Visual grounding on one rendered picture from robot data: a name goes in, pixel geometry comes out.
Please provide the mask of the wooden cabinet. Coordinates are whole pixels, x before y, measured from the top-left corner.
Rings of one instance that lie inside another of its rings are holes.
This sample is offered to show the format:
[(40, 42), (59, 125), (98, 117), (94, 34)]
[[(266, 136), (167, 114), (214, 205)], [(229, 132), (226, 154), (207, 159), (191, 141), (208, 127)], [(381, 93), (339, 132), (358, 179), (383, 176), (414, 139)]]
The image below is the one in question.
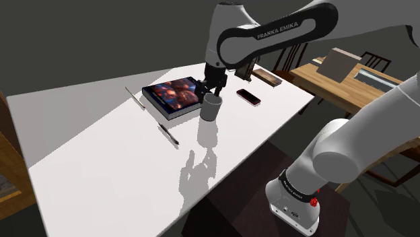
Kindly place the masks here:
[(6, 97), (0, 92), (0, 174), (12, 183), (12, 189), (0, 197), (0, 220), (33, 204), (36, 198), (13, 125)]

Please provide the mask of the flat wooden block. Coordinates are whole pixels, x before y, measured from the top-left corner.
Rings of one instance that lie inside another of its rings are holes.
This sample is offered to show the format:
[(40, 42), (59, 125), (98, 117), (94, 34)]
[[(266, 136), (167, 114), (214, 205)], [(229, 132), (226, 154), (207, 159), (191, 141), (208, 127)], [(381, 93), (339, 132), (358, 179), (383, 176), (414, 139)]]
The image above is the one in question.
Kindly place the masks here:
[(264, 69), (255, 69), (252, 71), (252, 74), (272, 87), (276, 87), (282, 83), (281, 79), (271, 75), (269, 72), (265, 71)]

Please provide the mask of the grey cup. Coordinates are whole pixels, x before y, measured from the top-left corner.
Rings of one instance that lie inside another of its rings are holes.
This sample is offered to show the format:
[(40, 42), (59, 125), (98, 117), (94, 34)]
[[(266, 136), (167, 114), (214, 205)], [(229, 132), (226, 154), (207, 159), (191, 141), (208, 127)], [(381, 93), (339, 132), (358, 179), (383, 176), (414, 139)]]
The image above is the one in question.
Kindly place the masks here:
[(200, 117), (205, 121), (214, 121), (217, 118), (217, 114), (222, 103), (222, 97), (216, 96), (212, 93), (206, 93), (203, 97)]

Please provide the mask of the black and silver pen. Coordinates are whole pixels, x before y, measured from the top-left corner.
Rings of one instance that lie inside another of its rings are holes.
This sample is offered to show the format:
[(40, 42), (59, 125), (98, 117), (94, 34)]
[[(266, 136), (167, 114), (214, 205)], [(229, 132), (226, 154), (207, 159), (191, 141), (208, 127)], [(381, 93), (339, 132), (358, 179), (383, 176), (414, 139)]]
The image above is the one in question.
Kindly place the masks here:
[(179, 141), (175, 139), (175, 137), (165, 128), (165, 126), (161, 123), (158, 123), (158, 125), (162, 128), (162, 130), (169, 136), (169, 138), (176, 144), (179, 145)]

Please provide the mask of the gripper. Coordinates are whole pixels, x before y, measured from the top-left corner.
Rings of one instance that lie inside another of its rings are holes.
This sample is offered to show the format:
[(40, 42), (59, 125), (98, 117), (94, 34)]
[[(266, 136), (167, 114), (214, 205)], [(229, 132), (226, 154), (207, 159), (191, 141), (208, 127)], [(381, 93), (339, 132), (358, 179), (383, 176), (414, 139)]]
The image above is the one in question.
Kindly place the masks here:
[(198, 80), (195, 88), (195, 95), (199, 100), (202, 100), (206, 93), (209, 93), (207, 86), (216, 86), (214, 95), (219, 97), (221, 90), (226, 86), (227, 75), (226, 68), (214, 67), (208, 63), (205, 64), (205, 79)]

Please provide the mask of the red phone with black screen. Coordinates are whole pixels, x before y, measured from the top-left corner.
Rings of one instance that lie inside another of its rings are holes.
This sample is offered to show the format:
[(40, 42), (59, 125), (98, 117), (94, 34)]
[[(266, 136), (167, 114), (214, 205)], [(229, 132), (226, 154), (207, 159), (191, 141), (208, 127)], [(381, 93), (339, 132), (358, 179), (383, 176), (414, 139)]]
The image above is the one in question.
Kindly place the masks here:
[(260, 104), (261, 100), (257, 98), (255, 95), (251, 94), (249, 91), (245, 89), (240, 89), (237, 92), (237, 95), (251, 103), (253, 106)]

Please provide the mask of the book with colourful cover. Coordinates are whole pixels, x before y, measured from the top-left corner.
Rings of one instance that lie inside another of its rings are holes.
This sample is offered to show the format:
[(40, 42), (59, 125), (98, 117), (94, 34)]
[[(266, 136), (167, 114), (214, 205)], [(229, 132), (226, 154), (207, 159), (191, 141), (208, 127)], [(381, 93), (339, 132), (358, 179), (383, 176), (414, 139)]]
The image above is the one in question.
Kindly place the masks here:
[(195, 94), (198, 81), (184, 77), (142, 88), (142, 94), (167, 119), (172, 120), (201, 107)]

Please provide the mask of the dark robot stand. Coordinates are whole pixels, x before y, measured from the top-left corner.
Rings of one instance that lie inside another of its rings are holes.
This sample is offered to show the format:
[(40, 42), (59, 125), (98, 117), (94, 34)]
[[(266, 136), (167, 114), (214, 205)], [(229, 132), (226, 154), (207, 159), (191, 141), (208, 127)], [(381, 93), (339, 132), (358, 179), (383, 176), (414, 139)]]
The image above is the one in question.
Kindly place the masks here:
[(293, 159), (266, 142), (190, 211), (184, 237), (304, 237), (275, 217), (265, 186)]

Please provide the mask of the dark wooden chair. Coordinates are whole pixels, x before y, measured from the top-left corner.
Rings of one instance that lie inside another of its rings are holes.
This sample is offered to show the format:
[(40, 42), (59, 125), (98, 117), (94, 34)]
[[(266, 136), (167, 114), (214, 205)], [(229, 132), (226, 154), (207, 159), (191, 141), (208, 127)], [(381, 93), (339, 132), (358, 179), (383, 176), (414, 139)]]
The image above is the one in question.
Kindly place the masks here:
[(392, 61), (390, 59), (386, 59), (367, 51), (361, 55), (361, 64), (365, 65), (366, 67), (375, 69), (376, 71), (380, 71), (381, 73), (384, 73), (385, 70), (387, 70), (391, 62)]
[(271, 72), (285, 81), (293, 83), (294, 76), (290, 71), (300, 66), (307, 46), (308, 43), (304, 43), (284, 48)]

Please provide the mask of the dark brown box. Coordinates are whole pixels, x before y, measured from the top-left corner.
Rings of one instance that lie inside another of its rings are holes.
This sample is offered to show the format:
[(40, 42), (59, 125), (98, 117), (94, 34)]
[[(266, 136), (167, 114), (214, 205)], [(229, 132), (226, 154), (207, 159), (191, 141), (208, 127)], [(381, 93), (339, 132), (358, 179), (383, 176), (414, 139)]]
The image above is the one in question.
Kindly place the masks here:
[(251, 62), (243, 65), (241, 68), (237, 69), (236, 72), (234, 73), (234, 75), (236, 77), (239, 77), (240, 79), (243, 79), (245, 81), (252, 81), (251, 80), (251, 74), (253, 72), (254, 69), (254, 65), (255, 63), (260, 61), (260, 57), (256, 57), (253, 60), (251, 60)]

